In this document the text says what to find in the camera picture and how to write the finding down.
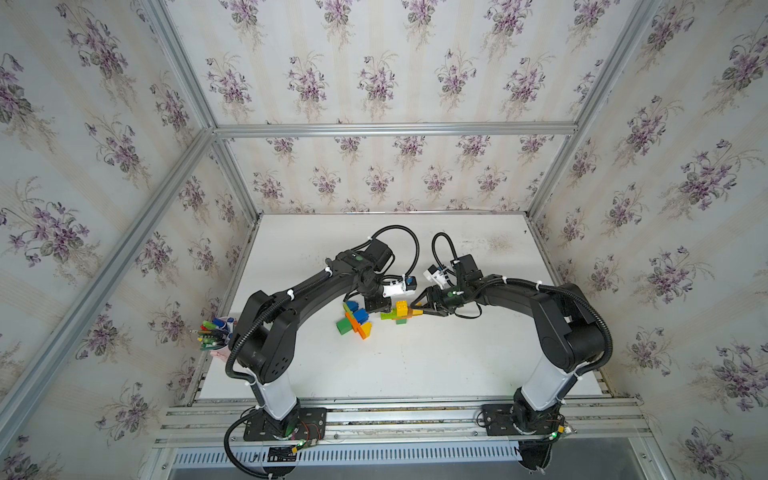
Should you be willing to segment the blue square lego brick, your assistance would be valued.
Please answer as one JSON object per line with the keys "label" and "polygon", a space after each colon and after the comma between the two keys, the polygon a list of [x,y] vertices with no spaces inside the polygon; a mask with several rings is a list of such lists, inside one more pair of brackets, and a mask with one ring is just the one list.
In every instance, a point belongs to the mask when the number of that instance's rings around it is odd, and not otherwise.
{"label": "blue square lego brick", "polygon": [[358,309],[353,312],[353,318],[359,324],[365,324],[369,320],[369,314],[365,309]]}

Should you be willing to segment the yellow sloped lego brick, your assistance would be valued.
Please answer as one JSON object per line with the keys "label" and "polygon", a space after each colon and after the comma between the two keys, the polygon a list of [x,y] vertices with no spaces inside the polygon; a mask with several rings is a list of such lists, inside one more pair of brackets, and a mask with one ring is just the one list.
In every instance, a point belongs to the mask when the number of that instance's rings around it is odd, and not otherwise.
{"label": "yellow sloped lego brick", "polygon": [[364,323],[360,326],[362,339],[368,339],[372,331],[372,325],[370,323]]}

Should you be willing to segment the orange long lego brick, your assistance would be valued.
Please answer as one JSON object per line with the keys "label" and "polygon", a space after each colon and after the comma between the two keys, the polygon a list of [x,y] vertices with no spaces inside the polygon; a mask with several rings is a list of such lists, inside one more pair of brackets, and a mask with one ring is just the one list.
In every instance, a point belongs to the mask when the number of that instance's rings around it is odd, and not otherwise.
{"label": "orange long lego brick", "polygon": [[357,322],[357,321],[356,321],[356,320],[353,318],[353,313],[346,313],[346,314],[345,314],[345,316],[346,316],[346,318],[347,318],[347,319],[350,321],[350,323],[352,324],[352,326],[353,326],[353,331],[354,331],[355,333],[357,333],[357,334],[360,336],[360,333],[361,333],[361,329],[360,329],[360,326],[361,326],[362,324],[359,324],[359,323],[358,323],[358,322]]}

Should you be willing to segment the small green lego brick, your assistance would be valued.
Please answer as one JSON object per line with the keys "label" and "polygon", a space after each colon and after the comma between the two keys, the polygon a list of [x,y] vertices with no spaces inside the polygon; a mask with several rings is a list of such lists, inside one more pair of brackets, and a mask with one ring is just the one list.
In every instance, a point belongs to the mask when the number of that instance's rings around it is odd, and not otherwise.
{"label": "small green lego brick", "polygon": [[352,326],[352,324],[351,324],[351,323],[350,323],[350,321],[349,321],[348,319],[346,319],[346,318],[344,318],[344,319],[341,319],[341,320],[337,321],[337,322],[336,322],[336,328],[337,328],[337,330],[338,330],[338,333],[339,333],[340,335],[345,335],[345,334],[347,334],[347,333],[349,333],[349,332],[352,332],[352,331],[353,331],[353,326]]}

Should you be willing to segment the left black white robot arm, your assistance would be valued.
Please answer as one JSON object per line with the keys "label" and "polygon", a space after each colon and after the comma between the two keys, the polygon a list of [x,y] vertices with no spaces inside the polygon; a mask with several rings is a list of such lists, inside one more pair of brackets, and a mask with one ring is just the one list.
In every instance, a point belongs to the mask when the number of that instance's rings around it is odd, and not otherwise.
{"label": "left black white robot arm", "polygon": [[254,469],[239,460],[231,446],[232,434],[244,426],[246,432],[266,439],[285,440],[303,431],[305,444],[323,438],[324,430],[303,422],[301,402],[295,395],[286,371],[291,365],[299,328],[312,315],[340,297],[363,297],[364,306],[381,312],[391,305],[384,296],[387,273],[394,263],[392,249],[379,239],[389,231],[402,231],[414,243],[414,257],[401,276],[407,280],[417,266],[420,242],[413,230],[404,225],[387,225],[374,232],[362,244],[325,260],[325,267],[307,280],[268,295],[257,291],[250,295],[230,337],[225,374],[246,383],[257,405],[235,420],[226,430],[223,448],[227,459],[240,472],[254,479],[282,479],[291,472],[286,468]]}

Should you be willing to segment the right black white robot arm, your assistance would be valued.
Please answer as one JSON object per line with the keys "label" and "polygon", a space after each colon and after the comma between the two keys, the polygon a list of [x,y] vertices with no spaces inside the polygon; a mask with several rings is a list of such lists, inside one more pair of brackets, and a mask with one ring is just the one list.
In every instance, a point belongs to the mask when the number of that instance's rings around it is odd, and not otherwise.
{"label": "right black white robot arm", "polygon": [[431,286],[411,304],[426,315],[460,317],[461,308],[474,303],[533,320],[542,358],[512,402],[483,406],[477,423],[489,436],[508,430],[524,436],[520,465],[529,472],[543,472],[554,444],[568,428],[561,413],[565,397],[585,374],[602,368],[612,357],[613,339],[605,320],[573,283],[553,286],[485,275],[472,255],[437,260],[428,273]]}

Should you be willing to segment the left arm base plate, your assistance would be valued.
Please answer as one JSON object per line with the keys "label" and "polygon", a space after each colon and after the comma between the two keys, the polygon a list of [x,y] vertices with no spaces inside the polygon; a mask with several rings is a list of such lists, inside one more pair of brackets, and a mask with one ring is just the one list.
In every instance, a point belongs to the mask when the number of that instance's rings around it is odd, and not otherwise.
{"label": "left arm base plate", "polygon": [[245,441],[297,441],[312,445],[325,437],[326,408],[297,406],[288,415],[277,420],[264,409],[249,412],[245,418]]}

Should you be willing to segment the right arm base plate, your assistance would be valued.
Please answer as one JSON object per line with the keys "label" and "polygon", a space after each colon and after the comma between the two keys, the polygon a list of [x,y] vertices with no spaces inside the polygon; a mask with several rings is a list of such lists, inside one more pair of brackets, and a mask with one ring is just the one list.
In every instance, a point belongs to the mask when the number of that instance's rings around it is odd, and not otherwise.
{"label": "right arm base plate", "polygon": [[535,411],[518,403],[485,404],[475,422],[488,436],[556,438],[565,431],[565,418],[558,405]]}

